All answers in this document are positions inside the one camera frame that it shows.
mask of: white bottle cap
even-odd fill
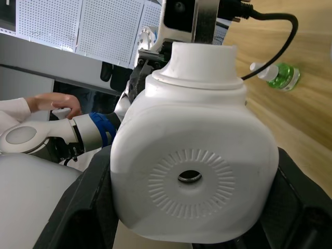
[[[250,70],[255,71],[259,68],[264,66],[263,63],[252,63],[250,65]],[[270,65],[267,67],[265,70],[257,74],[258,78],[266,80],[266,81],[271,81],[274,80],[279,73],[279,68],[276,65]]]

